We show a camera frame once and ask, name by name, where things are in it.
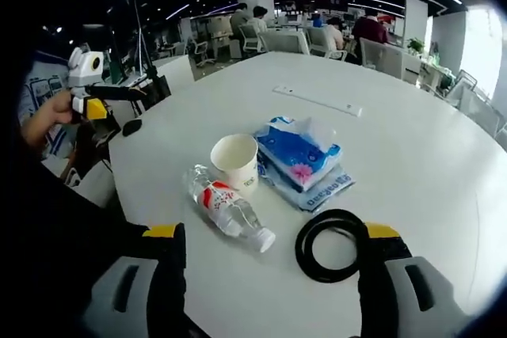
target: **plastic bottle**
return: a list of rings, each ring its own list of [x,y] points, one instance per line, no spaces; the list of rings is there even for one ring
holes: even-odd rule
[[[216,180],[203,165],[195,165],[185,178],[193,200],[229,237],[237,237],[263,253],[276,235],[263,227],[254,210],[234,189]]]

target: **paper cup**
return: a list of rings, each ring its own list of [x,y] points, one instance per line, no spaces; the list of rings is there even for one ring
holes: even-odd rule
[[[259,183],[257,173],[257,141],[250,135],[229,135],[212,149],[213,165],[224,180],[242,196],[249,196]]]

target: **potted plant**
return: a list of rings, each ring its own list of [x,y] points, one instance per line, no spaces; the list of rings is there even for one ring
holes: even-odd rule
[[[425,43],[423,43],[419,39],[410,39],[407,47],[409,48],[410,54],[422,55],[422,52],[424,51],[425,48]]]

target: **blue tissue package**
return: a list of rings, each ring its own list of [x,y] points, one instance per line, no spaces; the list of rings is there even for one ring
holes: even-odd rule
[[[302,211],[316,212],[330,197],[342,192],[355,181],[336,165],[306,192],[298,192],[292,181],[262,152],[257,155],[259,176],[275,188],[290,204]]]
[[[336,132],[307,118],[273,118],[253,134],[259,150],[284,174],[297,192],[306,192],[338,164]]]

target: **bottle label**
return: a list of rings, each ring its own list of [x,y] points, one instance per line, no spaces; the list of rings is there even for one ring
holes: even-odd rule
[[[202,192],[199,197],[199,204],[213,213],[219,213],[238,199],[241,199],[241,197],[229,185],[221,181],[214,181]]]

